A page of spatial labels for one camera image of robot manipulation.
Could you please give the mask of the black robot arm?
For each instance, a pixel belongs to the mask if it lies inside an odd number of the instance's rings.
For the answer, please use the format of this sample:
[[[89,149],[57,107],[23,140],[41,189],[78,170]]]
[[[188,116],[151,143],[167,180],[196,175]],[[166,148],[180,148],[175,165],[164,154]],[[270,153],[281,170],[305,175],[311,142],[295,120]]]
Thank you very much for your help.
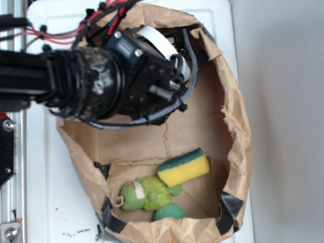
[[[103,130],[162,124],[184,110],[191,88],[184,57],[158,30],[116,30],[107,44],[38,55],[1,51],[1,111],[44,105]]]

